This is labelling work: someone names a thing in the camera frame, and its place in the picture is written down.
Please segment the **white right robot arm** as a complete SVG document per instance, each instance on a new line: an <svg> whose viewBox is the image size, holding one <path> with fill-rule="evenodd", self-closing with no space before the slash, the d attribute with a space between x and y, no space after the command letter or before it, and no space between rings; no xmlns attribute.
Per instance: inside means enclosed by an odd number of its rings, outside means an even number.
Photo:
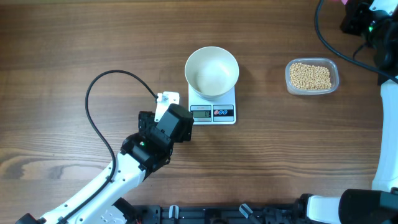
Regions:
<svg viewBox="0 0 398 224"><path fill-rule="evenodd" d="M347 57L321 35L320 1L315 10L315 32L335 55L378 75L383 105L381 153L371 189L348 189L339 197L302 195L297 215L317 223L397 223L397 1L344 1L340 29L361 36L375 49L374 66Z"/></svg>

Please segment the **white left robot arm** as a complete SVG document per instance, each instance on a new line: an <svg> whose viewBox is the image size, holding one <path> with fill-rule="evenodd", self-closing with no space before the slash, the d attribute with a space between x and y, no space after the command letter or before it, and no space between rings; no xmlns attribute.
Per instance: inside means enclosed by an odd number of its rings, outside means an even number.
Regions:
<svg viewBox="0 0 398 224"><path fill-rule="evenodd" d="M111 207L151 173L170 162L173 146L191 139L193 115L171 104L161 118L139 113L139 131L128 136L109 166L59 207L34 218L26 213L21 223L99 223Z"/></svg>

